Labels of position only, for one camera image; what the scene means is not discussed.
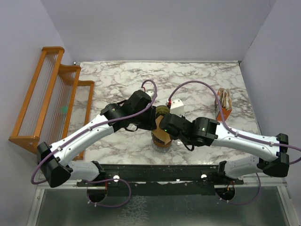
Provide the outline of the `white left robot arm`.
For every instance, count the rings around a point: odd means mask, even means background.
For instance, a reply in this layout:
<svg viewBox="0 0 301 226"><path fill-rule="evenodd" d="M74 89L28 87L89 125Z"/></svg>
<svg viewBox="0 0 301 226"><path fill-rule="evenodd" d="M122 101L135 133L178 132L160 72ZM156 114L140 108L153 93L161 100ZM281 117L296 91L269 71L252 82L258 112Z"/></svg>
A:
<svg viewBox="0 0 301 226"><path fill-rule="evenodd" d="M69 179L82 179L98 186L103 182L104 170L97 161L76 162L73 159L96 141L109 136L130 124L138 129L154 130L156 108L152 105L156 94L135 91L129 99L108 104L91 122L48 145L38 145L38 166L51 188Z"/></svg>

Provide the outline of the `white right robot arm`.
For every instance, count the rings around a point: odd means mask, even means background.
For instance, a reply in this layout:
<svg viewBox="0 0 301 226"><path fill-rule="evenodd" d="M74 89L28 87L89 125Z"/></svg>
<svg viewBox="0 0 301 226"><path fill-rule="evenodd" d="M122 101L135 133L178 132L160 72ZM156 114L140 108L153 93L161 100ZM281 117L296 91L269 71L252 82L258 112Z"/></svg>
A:
<svg viewBox="0 0 301 226"><path fill-rule="evenodd" d="M226 127L206 117L198 117L192 122L175 114L167 114L159 124L171 139L179 139L186 147L219 146L248 153L249 156L222 161L216 172L216 179L227 184L232 179L253 173L264 173L271 177L284 178L289 171L289 155L281 146L280 139L288 141L286 135L262 137L241 130L232 134Z"/></svg>

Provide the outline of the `brown wooden dripper collar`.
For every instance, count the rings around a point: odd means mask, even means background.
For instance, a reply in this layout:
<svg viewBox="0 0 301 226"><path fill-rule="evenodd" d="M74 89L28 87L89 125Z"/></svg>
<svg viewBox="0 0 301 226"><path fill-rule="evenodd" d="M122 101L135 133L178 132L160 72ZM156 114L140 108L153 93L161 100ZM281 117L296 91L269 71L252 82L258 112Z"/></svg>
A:
<svg viewBox="0 0 301 226"><path fill-rule="evenodd" d="M158 147L169 147L172 143L172 140L170 140L169 142L165 142L165 141L162 141L161 139L159 139L158 137L152 135L152 141L153 143L158 146Z"/></svg>

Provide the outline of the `dark green glass dripper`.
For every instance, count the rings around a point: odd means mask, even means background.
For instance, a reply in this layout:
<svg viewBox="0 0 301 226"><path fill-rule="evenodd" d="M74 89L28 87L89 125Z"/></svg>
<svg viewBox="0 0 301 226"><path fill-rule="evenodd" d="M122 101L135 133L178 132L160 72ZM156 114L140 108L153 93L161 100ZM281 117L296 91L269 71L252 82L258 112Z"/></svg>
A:
<svg viewBox="0 0 301 226"><path fill-rule="evenodd" d="M156 107L156 117L164 116L170 113L170 109L166 105L159 105Z"/></svg>

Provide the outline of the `orange coffee filter box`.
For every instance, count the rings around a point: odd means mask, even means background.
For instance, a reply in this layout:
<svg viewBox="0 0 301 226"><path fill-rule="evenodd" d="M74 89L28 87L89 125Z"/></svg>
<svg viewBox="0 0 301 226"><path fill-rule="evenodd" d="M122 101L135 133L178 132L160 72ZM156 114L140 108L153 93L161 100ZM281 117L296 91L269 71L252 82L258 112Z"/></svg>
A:
<svg viewBox="0 0 301 226"><path fill-rule="evenodd" d="M222 115L223 115L224 119L227 120L230 113L232 112L232 99L231 99L230 89L219 88L217 96L222 107L222 113L220 113L218 103L215 100L214 102L215 118L217 121L222 121Z"/></svg>

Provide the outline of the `clear glass dripper cone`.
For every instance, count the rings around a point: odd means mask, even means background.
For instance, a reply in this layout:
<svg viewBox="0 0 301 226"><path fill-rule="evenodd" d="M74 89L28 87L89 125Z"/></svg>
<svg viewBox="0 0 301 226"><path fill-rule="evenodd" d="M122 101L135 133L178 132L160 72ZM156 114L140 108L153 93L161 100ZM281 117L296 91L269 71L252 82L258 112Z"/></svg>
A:
<svg viewBox="0 0 301 226"><path fill-rule="evenodd" d="M177 145L183 145L183 142L182 142L181 140L176 140L175 143L176 143Z"/></svg>

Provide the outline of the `clear glass carafe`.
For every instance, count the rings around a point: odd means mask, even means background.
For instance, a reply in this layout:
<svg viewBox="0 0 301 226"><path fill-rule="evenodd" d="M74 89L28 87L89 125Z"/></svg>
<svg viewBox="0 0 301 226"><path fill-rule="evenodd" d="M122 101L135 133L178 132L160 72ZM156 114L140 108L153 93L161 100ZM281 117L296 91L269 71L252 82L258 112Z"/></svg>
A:
<svg viewBox="0 0 301 226"><path fill-rule="evenodd" d="M168 153L171 149L172 143L168 143L166 145L152 143L153 149L158 153Z"/></svg>

